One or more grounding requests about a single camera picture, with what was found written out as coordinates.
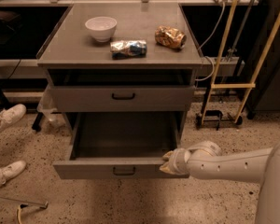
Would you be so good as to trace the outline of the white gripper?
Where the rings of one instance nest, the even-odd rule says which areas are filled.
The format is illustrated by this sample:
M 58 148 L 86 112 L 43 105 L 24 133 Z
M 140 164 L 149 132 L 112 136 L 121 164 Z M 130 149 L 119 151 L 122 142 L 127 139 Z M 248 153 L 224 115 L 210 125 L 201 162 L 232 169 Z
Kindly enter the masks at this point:
M 169 175 L 188 175 L 189 168 L 187 162 L 190 158 L 190 152 L 184 148 L 176 148 L 162 156 L 164 164 L 160 170 Z

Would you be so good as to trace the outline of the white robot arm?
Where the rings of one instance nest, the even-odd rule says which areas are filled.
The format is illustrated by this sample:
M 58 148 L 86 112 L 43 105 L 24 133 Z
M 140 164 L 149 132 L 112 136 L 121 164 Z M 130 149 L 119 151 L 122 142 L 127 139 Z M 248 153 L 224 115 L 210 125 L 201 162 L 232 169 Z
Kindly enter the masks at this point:
M 160 170 L 169 175 L 259 184 L 255 224 L 280 224 L 280 142 L 274 147 L 224 156 L 220 147 L 202 141 L 162 156 Z

